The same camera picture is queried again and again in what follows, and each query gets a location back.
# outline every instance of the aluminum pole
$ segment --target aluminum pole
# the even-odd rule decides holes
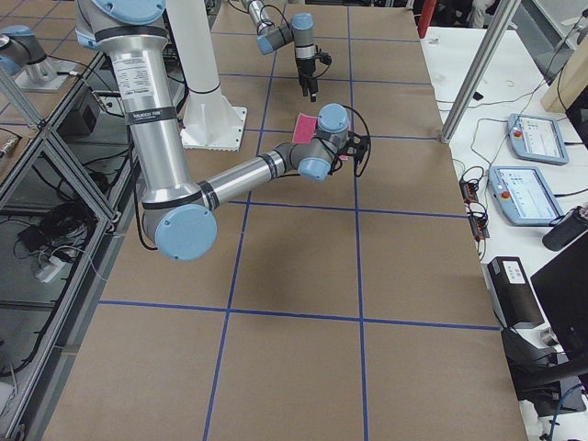
[[[441,135],[439,139],[442,143],[449,144],[453,137],[458,124],[463,118],[463,114],[468,109],[468,104],[471,101],[476,88],[480,84],[481,78],[486,72],[486,68],[496,52],[500,41],[503,39],[504,32],[508,28],[508,24],[515,15],[516,9],[521,4],[521,0],[503,0],[498,5],[494,19],[490,27],[486,31],[483,40],[481,41],[478,52],[474,57],[468,74],[464,79],[463,85],[459,89],[456,101],[447,115]]]

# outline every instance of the floor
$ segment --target floor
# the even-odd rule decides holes
[[[145,251],[131,227],[44,439],[526,439],[411,14],[285,14],[301,10],[334,58],[317,103],[291,48],[262,57],[249,17],[221,9],[221,86],[246,132],[238,153],[188,152],[190,172],[340,102],[372,132],[365,175],[346,164],[235,199],[195,262]]]

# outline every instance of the blue tape line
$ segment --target blue tape line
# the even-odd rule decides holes
[[[241,252],[243,250],[243,241],[245,238],[245,229],[247,227],[247,217],[249,214],[249,206],[245,206],[245,213],[243,215],[243,224],[241,227],[241,237],[239,238],[239,246],[237,247],[237,256],[235,257],[235,266],[232,271],[231,290],[229,291],[229,300],[227,301],[227,309],[224,315],[224,323],[222,325],[222,334],[220,335],[219,353],[217,354],[217,363],[214,368],[214,378],[212,381],[212,388],[210,390],[209,408],[206,415],[206,423],[204,425],[204,433],[202,440],[206,441],[209,437],[210,421],[212,419],[212,411],[214,409],[214,399],[216,397],[217,386],[219,384],[219,375],[221,373],[222,354],[224,353],[224,345],[227,338],[227,331],[229,330],[229,318],[231,316],[232,297],[235,292],[237,284],[237,274],[239,273],[239,264],[241,263]]]
[[[398,324],[405,326],[420,326],[426,328],[471,329],[474,331],[500,331],[498,326],[486,326],[479,324],[436,323],[436,322],[411,322],[405,320],[388,319],[364,319],[367,323]]]
[[[219,35],[246,35],[250,37],[257,37],[257,34],[250,33],[250,32],[230,32],[226,30],[213,30],[210,32],[211,34],[219,34]],[[419,40],[397,40],[397,39],[364,39],[359,37],[314,37],[316,40],[342,40],[342,41],[389,41],[391,43],[420,43]]]
[[[347,13],[347,49],[349,51],[349,104],[354,108],[353,99],[353,53],[351,45],[351,14],[349,8]],[[356,115],[351,118],[351,130],[355,131]],[[356,216],[356,261],[357,261],[357,306],[359,312],[359,355],[361,360],[361,397],[362,414],[364,425],[364,441],[369,441],[369,419],[368,419],[368,370],[366,368],[366,330],[364,326],[364,294],[363,294],[363,273],[361,266],[361,231],[359,228],[359,192],[357,188],[357,177],[353,177],[354,212]]]
[[[281,311],[258,311],[258,310],[235,310],[231,309],[235,314],[246,315],[265,315],[270,317],[292,317],[295,319],[313,319],[313,320],[330,320],[335,322],[359,322],[356,317],[345,317],[342,315],[322,315],[322,314],[305,314],[297,312],[281,312]]]
[[[256,201],[249,201],[243,202],[241,200],[231,200],[229,201],[230,204],[238,204],[238,205],[256,205],[260,207],[280,207],[284,209],[326,209],[332,211],[346,211],[346,212],[354,212],[357,211],[359,213],[378,213],[378,214],[391,214],[391,215],[399,215],[399,216],[424,216],[429,218],[449,218],[449,219],[467,219],[468,216],[465,214],[446,214],[446,213],[423,213],[418,211],[397,211],[397,210],[387,210],[387,209],[350,209],[347,207],[323,207],[320,205],[297,205],[297,204],[285,204],[280,202],[256,202]]]
[[[276,78],[280,80],[298,80],[297,76],[288,76],[288,75],[260,75],[258,73],[233,73],[233,72],[223,72],[219,73],[219,76],[237,76],[243,78]],[[391,81],[391,80],[345,80],[343,78],[321,78],[321,81],[330,81],[330,82],[349,82],[354,81],[356,83],[366,83],[366,84],[377,84],[377,85],[421,85],[421,86],[431,86],[431,83],[417,83],[414,81]]]
[[[467,219],[465,214],[422,213],[419,211],[396,211],[386,209],[359,209],[362,213],[399,214],[402,216],[425,216],[428,218]]]
[[[328,315],[328,314],[308,314],[303,312],[286,312],[286,311],[260,311],[234,308],[219,308],[213,306],[198,306],[198,305],[183,305],[177,303],[154,303],[148,301],[128,301],[128,300],[99,300],[101,305],[111,306],[131,306],[138,308],[155,308],[163,310],[188,310],[188,311],[203,311],[203,312],[230,312],[242,315],[266,315],[271,317],[292,317],[296,319],[313,319],[326,320],[335,322],[360,322],[359,317],[348,317],[344,315]],[[392,319],[378,319],[364,317],[363,322],[377,323],[377,324],[391,324],[401,326],[415,326],[427,328],[449,328],[449,329],[471,329],[474,331],[500,331],[498,326],[488,326],[483,324],[459,324],[459,323],[442,323],[442,322],[413,322],[410,320],[392,320]]]
[[[370,135],[372,138],[383,140],[415,140],[415,141],[438,141],[435,136],[408,136],[408,135]]]
[[[212,306],[196,306],[196,305],[181,305],[176,303],[151,303],[142,301],[126,301],[126,300],[99,300],[101,305],[116,305],[116,306],[138,306],[141,308],[161,308],[168,310],[190,310],[190,311],[206,311],[206,312],[226,312],[225,308],[215,308]]]
[[[40,18],[40,21],[39,21],[39,22],[38,22],[38,23],[37,23],[35,26],[33,26],[33,27],[31,28],[31,30],[34,30],[34,29],[35,29],[35,28],[36,28],[38,25],[40,25],[40,24],[42,23],[43,19],[47,18],[47,16],[48,16],[48,15],[49,15],[51,12],[53,12],[57,6],[59,6],[59,3],[60,3],[60,2],[55,2],[55,5],[53,5],[53,7],[52,7],[52,8],[51,8],[51,9],[50,9],[48,12],[47,12],[47,14],[45,14],[43,17],[41,17],[41,18]]]
[[[284,12],[285,8],[286,8],[286,5],[284,5],[284,7],[282,8],[282,12]],[[274,69],[276,67],[277,52],[274,52],[273,56],[274,56],[274,61],[272,62],[271,75],[274,74]],[[271,92],[271,87],[272,87],[272,79],[270,77],[270,79],[267,83],[266,104],[264,106],[264,113],[263,113],[263,116],[261,119],[261,130],[263,130],[263,128],[266,124],[267,106],[269,103],[269,94]],[[261,140],[262,140],[262,136],[260,134],[259,139],[257,140],[256,154],[259,154],[259,151],[261,149]],[[237,274],[239,272],[239,264],[241,263],[241,252],[243,250],[243,241],[245,238],[245,230],[247,228],[247,219],[249,217],[249,208],[250,208],[249,202],[251,201],[251,195],[252,195],[252,193],[250,191],[249,194],[247,195],[247,202],[245,203],[245,213],[243,215],[243,225],[241,228],[241,238],[239,239],[239,246],[237,248],[237,257],[235,259],[235,267],[232,272],[231,291],[229,293],[229,301],[227,303],[227,312],[225,313],[224,324],[222,326],[222,335],[220,337],[219,353],[217,355],[217,364],[214,369],[214,380],[212,381],[212,389],[210,391],[209,408],[208,408],[207,415],[206,415],[206,422],[205,422],[205,426],[204,426],[204,433],[202,435],[202,441],[208,441],[208,438],[209,438],[210,421],[212,420],[212,412],[214,411],[214,399],[216,397],[216,390],[217,390],[217,385],[219,382],[219,375],[221,373],[222,354],[224,352],[224,345],[225,345],[225,341],[226,341],[227,331],[229,329],[229,319],[231,318],[232,298],[233,298],[235,286],[237,283]]]
[[[18,7],[21,6],[23,3],[25,3],[25,0],[20,0],[15,7],[13,7],[10,11],[8,11],[8,13],[5,16],[3,16],[2,19],[4,19],[4,17],[16,17],[13,16],[12,13],[15,12],[18,9]]]

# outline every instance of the power strip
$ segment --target power strip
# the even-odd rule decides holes
[[[59,257],[52,255],[49,258],[49,262],[44,264],[39,271],[35,273],[35,277],[41,283],[49,283],[65,266],[65,262]]]
[[[463,179],[459,180],[459,190],[461,191],[461,196],[463,197],[464,203],[468,204],[469,202],[478,202],[478,194],[474,188],[474,185],[464,181]],[[469,227],[471,228],[471,233],[474,236],[476,242],[483,241],[490,237],[490,233],[488,232],[488,228],[486,227],[486,222],[481,222],[480,218],[477,216],[470,214],[468,216]]]

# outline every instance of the metal rack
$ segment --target metal rack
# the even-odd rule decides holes
[[[37,128],[37,136],[31,140],[6,179],[0,183],[0,220],[20,219],[32,221],[60,203],[54,191],[44,186],[32,170],[35,164],[45,170],[54,180],[61,179],[75,190],[77,196],[94,213],[96,227],[85,241],[85,251],[75,261],[67,264],[59,277],[52,282],[41,284],[33,276],[37,256],[20,258],[16,253],[17,233],[25,227],[18,222],[0,225],[0,250],[3,251],[3,271],[0,276],[0,332],[5,344],[4,353],[10,356],[13,365],[28,351],[35,354],[32,360],[17,373],[17,395],[10,407],[0,417],[0,437],[16,437],[21,430],[23,414],[27,410],[33,392],[39,386],[43,371],[51,356],[55,355],[56,342],[62,335],[66,322],[72,322],[79,312],[78,294],[92,285],[96,277],[95,258],[107,254],[110,238],[105,233],[113,229],[119,219],[119,206],[124,199],[130,177],[130,167],[125,157],[116,164],[104,167],[118,167],[117,182],[105,196],[84,168],[84,161],[93,157],[107,156],[113,149],[125,152],[126,142],[104,138],[108,125],[117,125],[116,130],[125,133],[124,119],[108,117],[100,120],[96,132],[87,137],[75,137],[65,141],[58,128],[75,100],[87,90],[103,57],[97,55],[89,64],[84,77],[78,79],[65,97],[45,119],[28,99],[20,92],[13,79],[0,69],[0,91],[19,111],[30,127]]]

